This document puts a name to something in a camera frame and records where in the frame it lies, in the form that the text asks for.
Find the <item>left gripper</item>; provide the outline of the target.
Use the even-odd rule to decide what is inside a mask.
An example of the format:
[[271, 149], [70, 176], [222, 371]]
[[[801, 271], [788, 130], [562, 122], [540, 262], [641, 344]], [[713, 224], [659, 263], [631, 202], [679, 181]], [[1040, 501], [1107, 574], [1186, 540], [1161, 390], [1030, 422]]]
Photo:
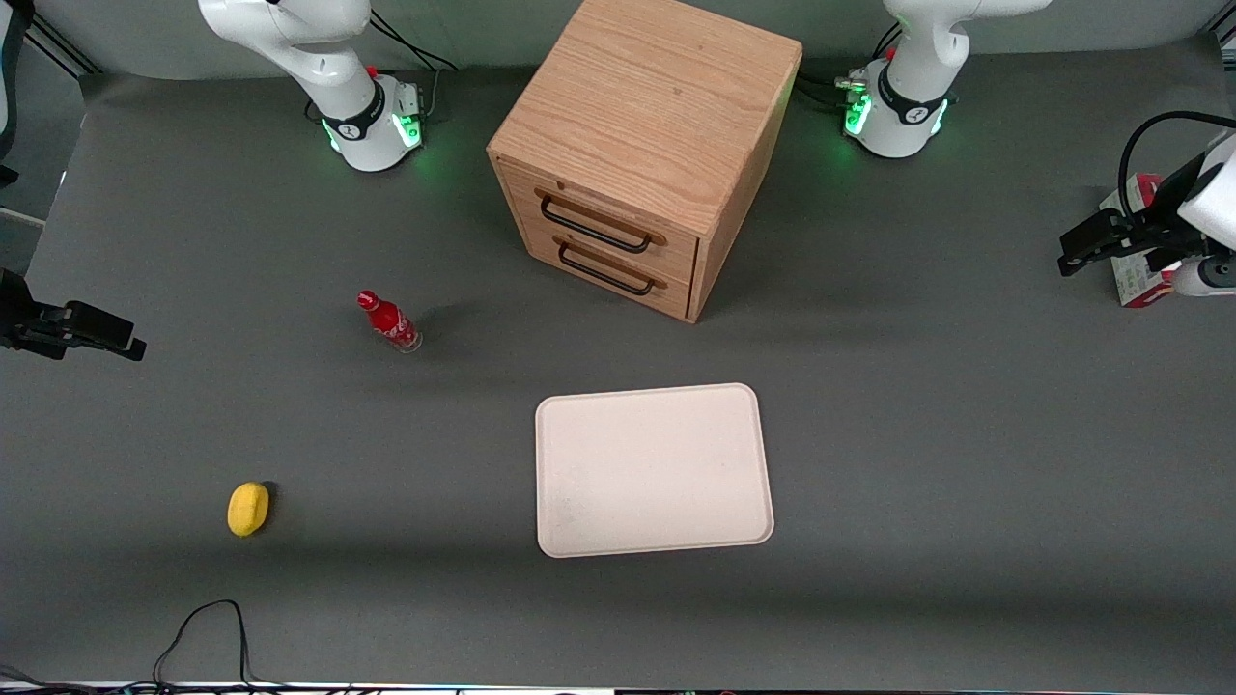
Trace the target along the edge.
[[1091, 263], [1149, 250], [1178, 258], [1229, 256], [1235, 245], [1235, 135], [1222, 134], [1201, 155], [1161, 181], [1152, 202], [1138, 213], [1143, 241], [1132, 242], [1133, 225], [1116, 209], [1099, 209], [1060, 235], [1059, 276], [1068, 278]]

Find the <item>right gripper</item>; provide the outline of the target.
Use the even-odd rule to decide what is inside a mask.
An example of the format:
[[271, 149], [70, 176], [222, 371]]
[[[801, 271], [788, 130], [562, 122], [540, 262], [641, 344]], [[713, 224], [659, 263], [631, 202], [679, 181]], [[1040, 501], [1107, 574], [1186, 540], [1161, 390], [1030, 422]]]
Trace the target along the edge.
[[[61, 326], [63, 317], [66, 330]], [[66, 359], [68, 348], [91, 348], [140, 362], [147, 343], [135, 338], [133, 330], [132, 322], [84, 302], [67, 302], [66, 309], [37, 302], [21, 275], [1, 268], [2, 348], [56, 361]]]

